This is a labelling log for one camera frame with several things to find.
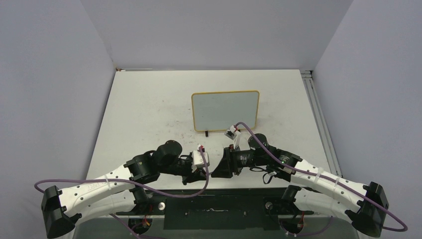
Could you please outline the yellow framed whiteboard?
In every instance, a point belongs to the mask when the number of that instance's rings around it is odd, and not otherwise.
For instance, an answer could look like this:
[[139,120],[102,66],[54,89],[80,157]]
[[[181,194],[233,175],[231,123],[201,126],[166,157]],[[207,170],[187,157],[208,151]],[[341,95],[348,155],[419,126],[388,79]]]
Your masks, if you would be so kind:
[[191,95],[194,130],[225,131],[242,121],[257,125],[260,93],[257,90],[203,92]]

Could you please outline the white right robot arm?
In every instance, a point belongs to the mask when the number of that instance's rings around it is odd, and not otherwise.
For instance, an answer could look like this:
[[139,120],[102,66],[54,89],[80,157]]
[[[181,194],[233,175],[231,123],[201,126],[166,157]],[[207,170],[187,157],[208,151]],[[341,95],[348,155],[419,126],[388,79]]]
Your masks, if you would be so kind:
[[248,150],[240,150],[237,144],[224,148],[212,177],[231,178],[243,168],[261,169],[270,178],[290,183],[281,200],[285,212],[323,213],[351,223],[367,236],[380,237],[389,208],[380,184],[337,177],[296,154],[269,145],[266,136],[260,133],[251,135],[248,145]]

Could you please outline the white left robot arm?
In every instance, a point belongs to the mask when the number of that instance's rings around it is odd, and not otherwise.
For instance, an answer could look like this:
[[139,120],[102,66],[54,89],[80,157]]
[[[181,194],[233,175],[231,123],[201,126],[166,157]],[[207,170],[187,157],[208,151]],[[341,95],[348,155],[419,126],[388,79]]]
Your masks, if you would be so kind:
[[162,173],[181,176],[184,185],[202,180],[208,183],[210,162],[204,146],[199,144],[189,155],[182,155],[182,151],[178,142],[169,140],[96,179],[75,180],[68,188],[46,188],[41,211],[47,237],[59,238],[82,222],[107,214],[145,213],[149,200],[146,189],[170,196],[148,186]]

